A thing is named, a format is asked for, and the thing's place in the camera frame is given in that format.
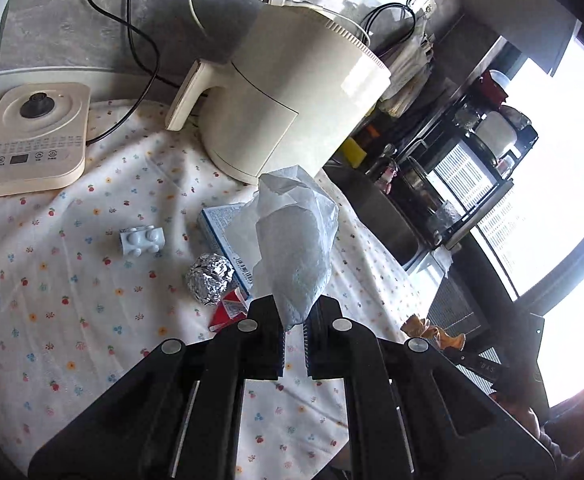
barcode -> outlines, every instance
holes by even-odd
[[[249,272],[248,268],[245,266],[245,264],[243,263],[243,260],[240,259],[238,256],[235,258],[234,262],[240,267],[240,269],[242,270],[243,274],[245,274],[245,277],[248,279],[249,284],[251,285],[252,283],[252,275],[251,272]]]

table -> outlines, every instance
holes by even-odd
[[[92,104],[89,135],[131,102]],[[0,446],[26,471],[36,450],[163,339],[213,336],[213,309],[182,274],[207,251],[196,218],[204,206],[247,202],[255,187],[222,174],[193,124],[163,130],[166,107],[145,102],[115,133],[87,149],[86,169],[62,190],[0,198]],[[405,271],[339,203],[339,231],[325,294],[377,336],[425,314]],[[163,227],[158,254],[123,257],[118,230]],[[302,327],[287,334],[279,381],[248,381],[236,478],[309,479],[347,442],[341,380],[307,378]]]

window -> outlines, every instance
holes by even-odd
[[[584,47],[573,40],[554,77],[528,59],[507,93],[506,103],[530,118],[539,139],[512,175],[514,187],[472,234],[514,300],[584,237]],[[435,173],[447,186],[431,174],[433,184],[445,199],[454,192],[460,212],[491,186],[463,143]]]
[[[584,389],[584,279],[545,316],[538,367],[554,406]]]

digital display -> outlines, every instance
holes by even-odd
[[[13,155],[12,158],[9,159],[10,164],[22,164],[23,162],[27,162],[28,153],[25,155]]]

cardboard box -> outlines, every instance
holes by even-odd
[[[213,253],[225,256],[232,267],[234,275],[228,290],[239,288],[247,301],[251,300],[249,291],[253,278],[243,260],[236,254],[225,238],[225,228],[240,211],[244,204],[219,205],[204,208],[198,216],[197,222]]]

